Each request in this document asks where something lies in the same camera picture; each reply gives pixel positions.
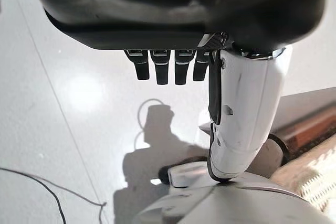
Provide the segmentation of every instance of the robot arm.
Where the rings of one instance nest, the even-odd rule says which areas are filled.
[[[290,61],[287,45],[310,33],[324,9],[324,0],[41,1],[63,33],[92,48],[125,50],[140,80],[149,78],[151,58],[158,84],[167,84],[175,50],[175,83],[185,84],[197,51],[195,81],[209,65],[208,168],[219,181],[242,173],[266,140]]]
[[[266,141],[291,53],[291,46],[267,55],[213,52],[209,110],[214,123],[208,159],[213,179],[222,182],[244,172]]]

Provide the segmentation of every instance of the black robotic finger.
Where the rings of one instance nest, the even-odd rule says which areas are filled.
[[[196,50],[175,50],[175,84],[185,85],[189,62],[193,60]]]
[[[193,79],[194,81],[203,81],[206,69],[209,66],[209,52],[205,50],[197,50]]]
[[[151,50],[151,58],[155,64],[156,82],[158,85],[168,84],[168,67],[170,50]]]
[[[134,63],[138,80],[149,79],[148,51],[125,50],[125,54]]]

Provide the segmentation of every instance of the tiled floor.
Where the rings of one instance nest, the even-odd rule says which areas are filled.
[[[197,127],[206,81],[192,82],[190,71],[187,86],[175,86],[170,68],[170,84],[157,86],[153,66],[150,81],[136,81],[123,52],[93,50],[62,34],[39,0],[0,6],[0,166],[107,201],[103,223],[128,223],[166,192],[151,183],[157,170],[187,155],[188,143],[207,141]],[[336,86],[335,10],[336,3],[295,46],[285,95]],[[68,223],[99,223],[99,207],[55,193]],[[0,223],[62,222],[43,188],[0,171]]]

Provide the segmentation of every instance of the wire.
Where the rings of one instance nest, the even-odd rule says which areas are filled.
[[[280,139],[278,138],[277,136],[275,136],[274,134],[269,134],[268,135],[268,138],[273,140],[282,150],[282,153],[283,153],[283,158],[282,158],[282,161],[281,161],[281,166],[283,165],[286,165],[289,161],[290,161],[290,153],[287,149],[287,146],[285,145],[285,143]]]
[[[52,194],[52,196],[56,199],[56,202],[57,202],[57,206],[58,206],[58,209],[59,209],[59,212],[62,216],[62,220],[63,220],[63,224],[66,224],[66,220],[65,220],[65,216],[64,216],[64,213],[63,213],[63,210],[62,210],[62,207],[60,205],[60,202],[59,202],[59,199],[58,197],[56,196],[56,194],[49,188],[47,187],[44,183],[42,183],[40,180],[42,181],[45,181],[59,189],[62,189],[64,191],[67,191],[68,193],[71,193],[83,200],[85,200],[86,202],[94,205],[94,206],[99,206],[100,207],[100,210],[99,210],[99,224],[102,224],[102,220],[101,220],[101,215],[102,215],[102,211],[103,211],[103,207],[107,205],[107,202],[104,202],[103,204],[100,204],[100,203],[96,203],[96,202],[93,202],[92,200],[80,195],[79,193],[75,192],[75,191],[72,191],[68,188],[65,188],[65,187],[62,187],[60,185],[57,185],[55,184],[54,182],[51,182],[45,178],[42,178],[42,177],[39,177],[37,175],[33,175],[33,174],[29,174],[29,173],[23,173],[23,172],[19,172],[17,170],[12,170],[12,169],[7,169],[7,168],[3,168],[3,167],[0,167],[0,170],[4,170],[6,172],[10,172],[10,173],[15,173],[15,174],[19,174],[19,175],[22,175],[22,176],[25,176],[25,177],[28,177],[34,181],[36,181],[37,183],[41,184],[44,188],[46,188],[48,190],[48,192],[50,192]]]
[[[2,167],[0,167],[0,170],[4,170],[4,171],[6,171],[6,172],[16,173],[16,174],[25,176],[25,177],[27,177],[27,178],[30,178],[30,179],[34,180],[35,182],[39,183],[39,184],[42,185],[44,188],[46,188],[47,191],[51,193],[51,195],[55,198],[55,200],[56,200],[56,202],[57,202],[58,210],[59,210],[59,213],[61,214],[63,224],[66,224],[66,223],[67,223],[66,220],[65,220],[65,216],[64,216],[64,213],[63,213],[63,210],[62,210],[62,207],[61,207],[61,203],[59,202],[59,199],[57,198],[56,194],[55,194],[55,193],[54,193],[54,192],[53,192],[47,185],[45,185],[43,182],[39,181],[38,179],[34,178],[33,176],[30,176],[30,175],[25,174],[25,173],[18,172],[18,171],[16,171],[16,170],[11,170],[11,169],[2,168]]]

